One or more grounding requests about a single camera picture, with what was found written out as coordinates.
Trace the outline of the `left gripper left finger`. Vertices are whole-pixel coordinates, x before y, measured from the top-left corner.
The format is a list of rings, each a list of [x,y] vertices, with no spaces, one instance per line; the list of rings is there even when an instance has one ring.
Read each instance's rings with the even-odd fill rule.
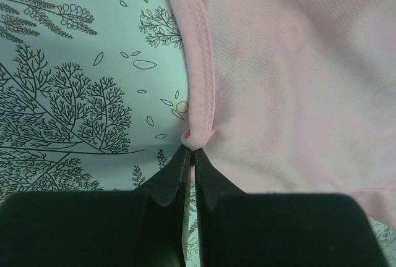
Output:
[[[184,266],[189,150],[138,188],[16,193],[1,205],[2,266]]]

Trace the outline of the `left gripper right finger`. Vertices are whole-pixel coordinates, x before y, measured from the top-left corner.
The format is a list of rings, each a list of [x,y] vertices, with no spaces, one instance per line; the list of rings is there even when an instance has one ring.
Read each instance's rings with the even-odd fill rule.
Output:
[[[194,153],[202,266],[386,266],[361,207],[337,193],[249,194]]]

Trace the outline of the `pink t shirt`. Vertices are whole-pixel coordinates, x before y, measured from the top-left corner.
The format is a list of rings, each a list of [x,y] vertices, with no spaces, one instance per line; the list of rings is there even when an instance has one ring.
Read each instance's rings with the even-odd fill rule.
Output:
[[[170,0],[182,137],[247,192],[352,196],[395,226],[395,0]]]

